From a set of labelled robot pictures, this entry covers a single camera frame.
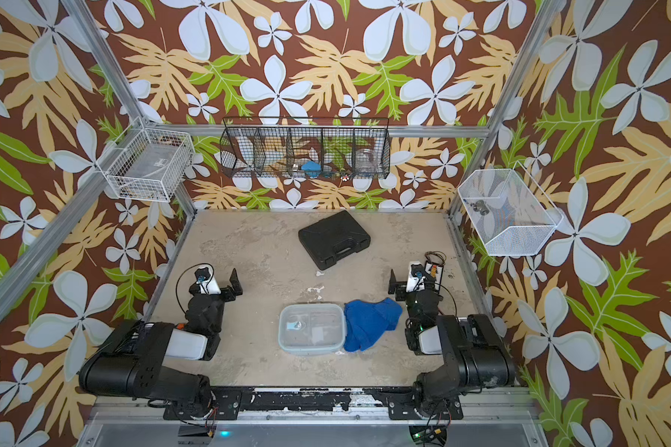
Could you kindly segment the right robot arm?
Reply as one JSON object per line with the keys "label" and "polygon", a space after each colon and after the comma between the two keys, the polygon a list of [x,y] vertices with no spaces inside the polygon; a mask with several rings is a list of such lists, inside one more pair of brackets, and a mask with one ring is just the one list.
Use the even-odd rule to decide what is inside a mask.
{"label": "right robot arm", "polygon": [[406,306],[404,335],[408,348],[419,356],[440,355],[443,364],[423,372],[413,385],[419,411],[433,413],[461,395],[516,383],[516,365],[490,318],[471,314],[464,320],[441,312],[442,274],[438,264],[409,265],[406,280],[391,273],[388,293]]}

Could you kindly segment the blue microfiber cloth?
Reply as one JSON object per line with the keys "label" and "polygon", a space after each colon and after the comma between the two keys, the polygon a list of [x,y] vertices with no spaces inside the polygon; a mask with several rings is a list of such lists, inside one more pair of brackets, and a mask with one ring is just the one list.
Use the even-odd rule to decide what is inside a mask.
{"label": "blue microfiber cloth", "polygon": [[346,303],[347,335],[343,348],[347,352],[372,348],[384,333],[397,328],[402,314],[402,307],[391,298],[378,303],[361,300]]}

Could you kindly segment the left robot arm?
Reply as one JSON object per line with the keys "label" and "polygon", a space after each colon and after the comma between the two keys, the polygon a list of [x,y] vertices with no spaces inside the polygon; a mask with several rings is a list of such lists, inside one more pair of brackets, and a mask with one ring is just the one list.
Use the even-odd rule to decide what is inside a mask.
{"label": "left robot arm", "polygon": [[164,359],[210,361],[221,341],[227,303],[243,294],[238,272],[221,287],[209,264],[197,264],[191,298],[183,310],[186,323],[128,320],[86,360],[78,374],[80,388],[94,396],[162,400],[205,412],[212,401],[208,378],[163,365]]}

